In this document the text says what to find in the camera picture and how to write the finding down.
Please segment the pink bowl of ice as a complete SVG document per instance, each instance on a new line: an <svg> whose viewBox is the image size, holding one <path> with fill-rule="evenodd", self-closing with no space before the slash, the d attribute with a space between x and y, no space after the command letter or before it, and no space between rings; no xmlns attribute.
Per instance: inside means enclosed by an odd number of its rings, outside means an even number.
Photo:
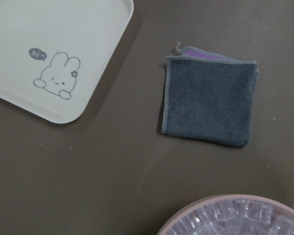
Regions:
<svg viewBox="0 0 294 235"><path fill-rule="evenodd" d="M211 196L179 210L158 234L294 235L294 210L260 196Z"/></svg>

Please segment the cream rabbit serving tray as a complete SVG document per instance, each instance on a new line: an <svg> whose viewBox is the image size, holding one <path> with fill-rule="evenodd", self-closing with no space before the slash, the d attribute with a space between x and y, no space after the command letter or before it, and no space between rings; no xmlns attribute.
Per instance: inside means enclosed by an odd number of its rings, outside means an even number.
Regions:
<svg viewBox="0 0 294 235"><path fill-rule="evenodd" d="M48 121L84 112L131 0L0 0L0 98Z"/></svg>

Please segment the grey folded cloth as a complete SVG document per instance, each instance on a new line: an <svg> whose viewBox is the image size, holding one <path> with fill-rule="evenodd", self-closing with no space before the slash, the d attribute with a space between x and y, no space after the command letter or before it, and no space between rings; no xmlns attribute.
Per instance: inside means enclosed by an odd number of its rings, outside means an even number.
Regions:
<svg viewBox="0 0 294 235"><path fill-rule="evenodd" d="M180 44L175 52L166 58L162 133L246 146L257 63Z"/></svg>

